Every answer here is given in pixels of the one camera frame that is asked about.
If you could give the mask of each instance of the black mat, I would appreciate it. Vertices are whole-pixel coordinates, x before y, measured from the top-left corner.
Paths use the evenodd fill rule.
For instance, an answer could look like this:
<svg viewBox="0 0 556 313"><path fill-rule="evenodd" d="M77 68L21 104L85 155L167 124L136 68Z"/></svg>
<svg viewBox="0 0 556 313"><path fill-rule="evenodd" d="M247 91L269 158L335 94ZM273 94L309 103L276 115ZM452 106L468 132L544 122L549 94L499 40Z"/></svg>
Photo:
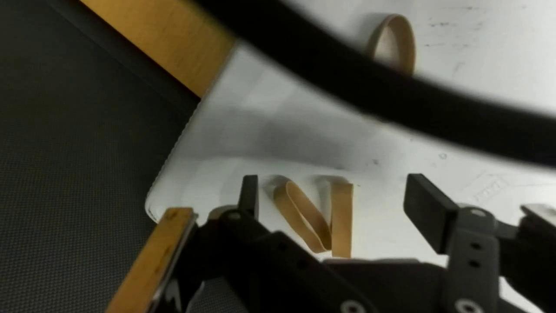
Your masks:
<svg viewBox="0 0 556 313"><path fill-rule="evenodd" d="M196 97L78 2L0 0L0 311L103 311Z"/></svg>

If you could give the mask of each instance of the black cable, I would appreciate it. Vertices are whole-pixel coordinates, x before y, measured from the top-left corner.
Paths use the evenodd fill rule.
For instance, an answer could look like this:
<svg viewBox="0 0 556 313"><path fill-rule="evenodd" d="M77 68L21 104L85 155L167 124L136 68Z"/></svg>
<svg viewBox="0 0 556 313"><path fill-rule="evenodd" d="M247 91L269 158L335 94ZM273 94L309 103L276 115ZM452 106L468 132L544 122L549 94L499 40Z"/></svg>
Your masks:
<svg viewBox="0 0 556 313"><path fill-rule="evenodd" d="M492 155L556 167L553 118L398 75L278 0L196 2L261 52L362 113Z"/></svg>

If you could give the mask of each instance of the brown rubber band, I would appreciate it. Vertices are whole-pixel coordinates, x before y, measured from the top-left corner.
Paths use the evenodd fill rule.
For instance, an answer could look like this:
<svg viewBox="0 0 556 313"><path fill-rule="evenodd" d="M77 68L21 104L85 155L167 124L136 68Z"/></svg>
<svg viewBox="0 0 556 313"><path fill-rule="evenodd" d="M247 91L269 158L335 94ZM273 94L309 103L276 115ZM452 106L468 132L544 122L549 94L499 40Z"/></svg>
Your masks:
<svg viewBox="0 0 556 313"><path fill-rule="evenodd" d="M396 70L412 77L415 71L415 59L417 59L415 37L414 37L410 21L407 21L407 17L403 16L388 16L381 23L381 26L372 33L368 40L367 56L372 59L375 57L381 37L386 31L386 28L389 28L396 37L398 52L400 52L400 64Z"/></svg>
<svg viewBox="0 0 556 313"><path fill-rule="evenodd" d="M275 204L292 230L313 252L325 252L332 249L332 256L351 256L353 184L332 184L330 226L316 205L294 181L287 181L283 186L276 188Z"/></svg>

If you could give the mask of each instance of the wooden edge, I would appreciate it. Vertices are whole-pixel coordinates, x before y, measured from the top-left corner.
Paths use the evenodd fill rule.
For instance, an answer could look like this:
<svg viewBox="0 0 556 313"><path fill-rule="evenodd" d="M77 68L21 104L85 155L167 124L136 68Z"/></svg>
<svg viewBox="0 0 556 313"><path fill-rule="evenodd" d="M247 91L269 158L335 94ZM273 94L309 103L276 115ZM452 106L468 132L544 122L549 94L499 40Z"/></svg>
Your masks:
<svg viewBox="0 0 556 313"><path fill-rule="evenodd" d="M151 299L195 219L193 209L169 209L163 214L106 311L143 313L150 310Z"/></svg>
<svg viewBox="0 0 556 313"><path fill-rule="evenodd" d="M212 91L236 44L193 0L82 2L200 97Z"/></svg>

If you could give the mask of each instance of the white surface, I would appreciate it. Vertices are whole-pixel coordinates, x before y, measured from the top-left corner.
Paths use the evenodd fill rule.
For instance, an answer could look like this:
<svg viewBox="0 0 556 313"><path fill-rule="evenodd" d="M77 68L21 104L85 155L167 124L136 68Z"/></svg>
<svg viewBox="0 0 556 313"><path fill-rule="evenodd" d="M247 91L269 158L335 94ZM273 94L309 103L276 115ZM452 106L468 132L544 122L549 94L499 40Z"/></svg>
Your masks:
<svg viewBox="0 0 556 313"><path fill-rule="evenodd" d="M415 30L419 77L556 111L553 0L297 0L296 5L355 49L372 31L365 28L367 16L403 14ZM356 257L443 264L403 216L408 172L422 172L454 200L490 209L509 223L521 217L520 204L556 204L554 172L358 117L242 45L176 144L146 211L157 221L167 207L191 205L203 221L210 209L236 204L245 174L259 174L261 221L292 233L269 202L273 179L296 179L322 204L320 181L341 176L356 184Z"/></svg>

